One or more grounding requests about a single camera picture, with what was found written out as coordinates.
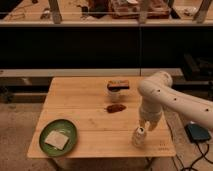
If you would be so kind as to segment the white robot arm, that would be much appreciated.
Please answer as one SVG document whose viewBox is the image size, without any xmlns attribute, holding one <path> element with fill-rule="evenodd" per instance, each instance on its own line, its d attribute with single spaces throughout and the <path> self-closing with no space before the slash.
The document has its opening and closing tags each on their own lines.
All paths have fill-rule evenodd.
<svg viewBox="0 0 213 171">
<path fill-rule="evenodd" d="M 158 71 L 139 82 L 138 92 L 142 96 L 140 126 L 149 122 L 149 130 L 154 130 L 161 119 L 162 107 L 166 106 L 213 131 L 213 102 L 176 91 L 171 88 L 172 83 L 171 75 L 165 71 Z"/>
</svg>

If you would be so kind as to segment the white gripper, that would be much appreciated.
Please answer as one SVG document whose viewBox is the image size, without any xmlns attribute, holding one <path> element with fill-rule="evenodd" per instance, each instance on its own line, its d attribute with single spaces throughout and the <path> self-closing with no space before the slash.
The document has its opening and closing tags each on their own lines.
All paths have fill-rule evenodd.
<svg viewBox="0 0 213 171">
<path fill-rule="evenodd" d="M 146 128 L 146 122 L 149 122 L 148 131 L 153 131 L 160 121 L 162 116 L 162 110 L 159 111 L 147 111 L 143 107 L 139 108 L 139 125 Z"/>
</svg>

